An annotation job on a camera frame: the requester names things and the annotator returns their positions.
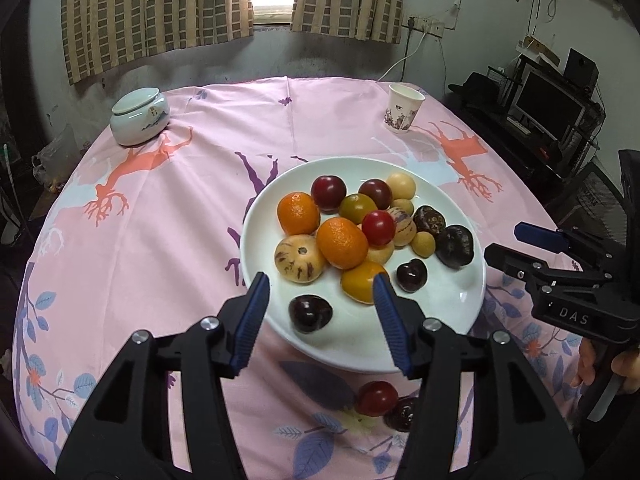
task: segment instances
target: paper cup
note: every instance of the paper cup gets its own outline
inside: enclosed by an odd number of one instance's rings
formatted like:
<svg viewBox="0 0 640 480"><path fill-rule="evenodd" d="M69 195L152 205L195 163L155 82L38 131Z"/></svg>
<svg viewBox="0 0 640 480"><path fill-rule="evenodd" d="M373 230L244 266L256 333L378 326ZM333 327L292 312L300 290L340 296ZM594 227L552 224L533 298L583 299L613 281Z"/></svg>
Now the paper cup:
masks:
<svg viewBox="0 0 640 480"><path fill-rule="evenodd" d="M389 104L386 106L385 126L395 134L409 129L424 102L424 95L400 83L389 85Z"/></svg>

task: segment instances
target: desk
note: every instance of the desk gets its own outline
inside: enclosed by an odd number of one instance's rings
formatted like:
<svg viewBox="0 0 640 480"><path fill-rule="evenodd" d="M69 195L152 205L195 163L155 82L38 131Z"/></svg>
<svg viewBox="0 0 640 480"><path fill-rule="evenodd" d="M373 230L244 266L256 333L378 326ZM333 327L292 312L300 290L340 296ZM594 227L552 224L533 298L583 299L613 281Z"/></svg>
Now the desk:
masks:
<svg viewBox="0 0 640 480"><path fill-rule="evenodd" d="M499 242L565 269L565 256L524 246L519 221L554 224L495 152L436 99L415 128L383 126L388 84L344 78L272 78L166 92L160 138L128 150L107 128L66 184L36 242L18 302L14 387L24 435L53 468L73 420L126 339L182 332L245 291L242 220L279 174L316 158L356 155L399 164L438 185L475 224L482 247ZM137 167L132 157L168 153ZM566 415L580 338L531 319L524 284L487 270L474 333L506 327ZM372 376L313 362L264 325L251 362L223 381L247 475L256 480L390 478L406 444L382 418L353 411ZM418 384L384 377L402 396ZM188 468L180 377L167 378L174 463ZM336 399L346 399L344 406ZM472 377L462 378L454 466L466 463Z"/></svg>

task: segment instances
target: white plate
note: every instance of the white plate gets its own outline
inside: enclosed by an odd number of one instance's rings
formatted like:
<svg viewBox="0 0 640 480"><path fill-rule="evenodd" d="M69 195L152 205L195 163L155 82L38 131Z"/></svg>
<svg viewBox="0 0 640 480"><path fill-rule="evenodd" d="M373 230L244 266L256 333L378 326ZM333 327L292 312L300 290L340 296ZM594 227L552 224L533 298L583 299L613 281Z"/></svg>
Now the white plate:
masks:
<svg viewBox="0 0 640 480"><path fill-rule="evenodd" d="M397 372L386 346L382 327L373 306L348 298L340 288L340 272L331 266L309 285L291 283L280 276L273 261L278 242L285 237L276 208L280 199L294 191L310 192L320 175L334 174L344 180L347 193L356 193L370 178L386 178L396 171L409 173L417 185L414 205L430 205L440 211L447 225L460 224L474 234L474 259L460 270L444 266L437 256L425 260L427 284L414 294L405 294L396 285L395 270L415 258L409 247L395 250L385 268L400 296L416 300L428 317L436 317L458 333L466 334L473 325L484 297L486 269L482 250L471 222L446 193L410 171L368 158L351 156L323 158L306 162L271 182L255 200L244 221L240 238L242 275L247 286L256 272L265 272L271 282L271 300L266 320L295 348L325 364L364 373ZM324 221L328 216L322 215ZM289 318L289 301L300 294L316 294L334 308L333 319L322 330L302 335L293 329Z"/></svg>

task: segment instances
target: human hand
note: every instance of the human hand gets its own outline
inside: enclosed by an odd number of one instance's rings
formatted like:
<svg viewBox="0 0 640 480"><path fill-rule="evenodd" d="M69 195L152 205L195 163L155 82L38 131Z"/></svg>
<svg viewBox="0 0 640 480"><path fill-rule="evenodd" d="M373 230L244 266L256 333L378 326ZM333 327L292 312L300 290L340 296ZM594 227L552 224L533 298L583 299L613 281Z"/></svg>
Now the human hand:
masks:
<svg viewBox="0 0 640 480"><path fill-rule="evenodd" d="M576 387L584 383L589 386L596 377L594 364L596 361L596 351L591 341L582 338L580 343L580 360L578 361L578 371L571 381L571 386ZM622 352L611 362L613 373L626 377L622 385L622 392L632 394L640 390L640 350L635 348Z"/></svg>

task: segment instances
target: screw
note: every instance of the screw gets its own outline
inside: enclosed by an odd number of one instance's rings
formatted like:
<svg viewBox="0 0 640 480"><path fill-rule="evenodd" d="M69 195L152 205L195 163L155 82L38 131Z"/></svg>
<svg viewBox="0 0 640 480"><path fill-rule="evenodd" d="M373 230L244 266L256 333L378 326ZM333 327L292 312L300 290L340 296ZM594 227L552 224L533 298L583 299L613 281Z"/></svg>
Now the screw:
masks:
<svg viewBox="0 0 640 480"><path fill-rule="evenodd" d="M494 332L494 341L500 343L501 345L506 345L511 340L509 334L503 332L502 330L498 330L498 332Z"/></svg>
<svg viewBox="0 0 640 480"><path fill-rule="evenodd" d="M136 345L145 342L147 339L149 339L149 332L147 332L146 330L136 330L131 336L131 340Z"/></svg>
<svg viewBox="0 0 640 480"><path fill-rule="evenodd" d="M434 317L428 317L422 323L422 328L429 332L437 332L442 328L442 323Z"/></svg>
<svg viewBox="0 0 640 480"><path fill-rule="evenodd" d="M220 326L220 320L217 317L209 316L200 322L200 326L207 331L215 330Z"/></svg>

